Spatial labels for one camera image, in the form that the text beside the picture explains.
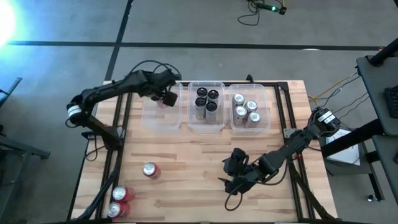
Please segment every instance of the red soda can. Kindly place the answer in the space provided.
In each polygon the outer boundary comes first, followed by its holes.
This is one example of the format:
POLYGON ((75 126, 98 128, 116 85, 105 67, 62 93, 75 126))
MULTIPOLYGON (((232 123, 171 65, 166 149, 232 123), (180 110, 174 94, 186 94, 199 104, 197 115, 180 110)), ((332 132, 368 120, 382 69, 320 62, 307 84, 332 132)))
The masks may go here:
POLYGON ((159 166, 157 166, 154 162, 146 163, 144 165, 142 172, 144 173, 145 176, 151 179, 157 179, 161 173, 159 166))
POLYGON ((115 202, 129 202, 135 197, 134 190, 126 186, 117 186, 113 192, 112 197, 115 202))
POLYGON ((112 202, 108 207, 108 216, 112 219, 126 217, 130 213, 130 205, 127 202, 112 202))

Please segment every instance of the computer keyboard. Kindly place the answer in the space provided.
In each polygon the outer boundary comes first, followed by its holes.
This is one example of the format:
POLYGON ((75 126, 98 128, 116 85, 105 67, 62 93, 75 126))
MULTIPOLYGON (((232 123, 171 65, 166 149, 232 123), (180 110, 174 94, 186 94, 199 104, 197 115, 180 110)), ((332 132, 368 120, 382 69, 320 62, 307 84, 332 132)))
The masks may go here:
POLYGON ((394 88, 386 88, 384 90, 387 107, 391 118, 398 118, 398 86, 394 88))

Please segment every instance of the black metal frame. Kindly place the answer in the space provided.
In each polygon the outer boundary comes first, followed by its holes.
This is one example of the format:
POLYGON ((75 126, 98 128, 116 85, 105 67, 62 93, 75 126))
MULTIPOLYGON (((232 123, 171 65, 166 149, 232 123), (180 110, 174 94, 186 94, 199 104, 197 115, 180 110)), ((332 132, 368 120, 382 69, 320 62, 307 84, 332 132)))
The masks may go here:
MULTIPOLYGON (((253 79, 252 77, 249 75, 248 78, 246 80, 249 80, 251 83, 253 83, 253 79)), ((225 82, 225 86, 230 86, 233 84, 248 84, 250 82, 225 82)), ((181 82, 181 84, 183 86, 188 86, 189 82, 181 82)), ((281 130, 287 128, 286 125, 286 120, 285 120, 285 113, 284 113, 284 108, 283 108, 283 104, 282 104, 282 98, 281 98, 281 94, 280 91, 282 90, 284 92, 285 95, 285 99, 287 102, 287 110, 289 113, 289 119, 290 119, 290 125, 292 128, 296 128, 296 123, 295 123, 295 118, 294 118, 294 112, 293 112, 293 107, 292 107, 292 101, 290 98, 290 93, 289 93, 289 86, 287 82, 256 82, 256 84, 260 84, 262 86, 266 86, 266 87, 273 87, 275 90, 275 95, 276 95, 276 102, 277 102, 277 106, 278 106, 278 112, 279 112, 279 118, 280 118, 280 125, 281 125, 281 130)), ((120 119, 120 110, 121 110, 121 103, 122 103, 122 99, 123 96, 119 96, 117 103, 116 103, 116 109, 115 109, 115 115, 114 115, 114 119, 113 119, 113 127, 116 127, 119 123, 119 119, 120 119)), ((124 118, 123 118, 123 125, 122 125, 122 129, 124 131, 127 130, 127 123, 128 123, 128 119, 129 119, 129 111, 130 111, 130 107, 131 107, 131 101, 132 101, 132 94, 128 94, 127 96, 127 102, 126 102, 126 110, 124 112, 124 118)), ((109 172, 110 172, 110 166, 111 166, 111 161, 112 161, 112 157, 113 157, 113 150, 108 150, 107 156, 106 156, 106 160, 105 160, 105 164, 104 164, 104 172, 103 172, 103 179, 102 179, 102 183, 101 183, 101 187, 104 185, 105 180, 108 178, 109 172)), ((122 161, 122 157, 123 157, 123 147, 121 148, 121 150, 118 151, 118 155, 116 158, 116 163, 117 164, 121 164, 122 161)), ((308 187, 308 179, 307 179, 307 173, 305 171, 305 165, 304 165, 304 160, 303 157, 300 156, 298 157, 298 164, 299 164, 299 172, 300 175, 298 175, 294 164, 292 162, 292 160, 287 161, 288 165, 289 165, 289 174, 292 178, 290 178, 291 184, 292 184, 292 192, 293 192, 293 196, 294 196, 294 202, 295 202, 295 208, 296 208, 296 212, 297 212, 297 219, 298 221, 303 220, 303 211, 302 211, 302 206, 300 203, 300 195, 299 195, 299 190, 297 187, 297 184, 299 183, 299 185, 301 186, 301 188, 304 188, 303 191, 310 194, 310 198, 312 199, 312 202, 314 202, 313 200, 315 199, 315 197, 312 195, 309 187, 308 187)), ((81 172, 83 169, 83 165, 84 162, 81 165, 81 169, 80 169, 80 174, 79 174, 79 179, 78 182, 76 183, 76 188, 75 188, 75 193, 71 202, 71 206, 70 206, 70 210, 69 210, 69 214, 68 214, 68 218, 67 220, 70 220, 71 215, 72 215, 72 210, 73 210, 73 206, 75 203, 75 197, 76 197, 76 193, 78 190, 78 186, 79 186, 79 182, 80 182, 80 177, 81 177, 81 172)), ((118 179, 119 179, 119 175, 118 178, 116 178, 116 180, 113 183, 113 188, 115 188, 115 186, 117 186, 118 184, 118 179)), ((315 213, 313 211, 313 206, 310 203, 310 199, 306 198, 306 206, 308 208, 308 216, 309 219, 313 220, 315 219, 315 213)), ((103 205, 104 205, 104 198, 102 198, 102 201, 100 203, 100 205, 98 206, 96 213, 95 213, 95 219, 96 220, 102 220, 102 210, 103 210, 103 205)))

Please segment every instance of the bright light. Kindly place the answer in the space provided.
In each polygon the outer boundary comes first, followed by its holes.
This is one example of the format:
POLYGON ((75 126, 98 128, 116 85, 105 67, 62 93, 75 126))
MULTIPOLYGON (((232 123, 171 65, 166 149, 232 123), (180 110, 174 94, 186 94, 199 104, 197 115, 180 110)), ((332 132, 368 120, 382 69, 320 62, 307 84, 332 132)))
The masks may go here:
POLYGON ((0 0, 0 46, 4 45, 14 34, 15 15, 6 0, 0 0))

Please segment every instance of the wooden table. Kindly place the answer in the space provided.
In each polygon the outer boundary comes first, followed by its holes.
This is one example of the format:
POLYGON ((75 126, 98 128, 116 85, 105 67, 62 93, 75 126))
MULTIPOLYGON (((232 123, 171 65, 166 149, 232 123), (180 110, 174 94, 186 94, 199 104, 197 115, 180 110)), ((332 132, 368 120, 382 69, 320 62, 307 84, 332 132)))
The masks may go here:
MULTIPOLYGON (((310 105, 303 81, 288 81, 290 96, 298 128, 304 128, 310 116, 310 105)), ((224 202, 228 196, 218 177, 229 178, 223 172, 223 159, 230 156, 234 147, 240 147, 251 161, 261 154, 280 148, 284 142, 280 128, 278 108, 273 88, 267 88, 271 109, 271 129, 259 136, 233 136, 229 119, 220 134, 195 134, 187 125, 187 91, 184 91, 183 120, 180 134, 159 135, 141 122, 143 98, 133 97, 123 164, 119 183, 132 187, 136 199, 130 202, 131 214, 115 221, 120 222, 292 222, 297 220, 292 189, 287 174, 276 186, 255 185, 243 195, 241 206, 228 212, 224 202), (155 162, 162 170, 157 180, 142 174, 145 162, 155 162)), ((286 106, 284 95, 282 102, 286 106)), ((96 117, 112 124, 116 98, 101 102, 96 117)), ((284 108, 287 124, 290 124, 287 108, 284 108)), ((312 142, 312 147, 319 147, 312 142)), ((94 149, 89 143, 88 150, 94 149)), ((78 217, 98 193, 104 168, 106 150, 99 152, 94 162, 85 161, 78 185, 72 218, 78 217)), ((311 191, 336 217, 322 155, 318 151, 303 152, 311 191)), ((270 182, 280 179, 284 167, 270 182)), ((307 217, 303 193, 300 191, 303 213, 307 217)), ((234 207, 239 197, 231 197, 229 207, 234 207)))

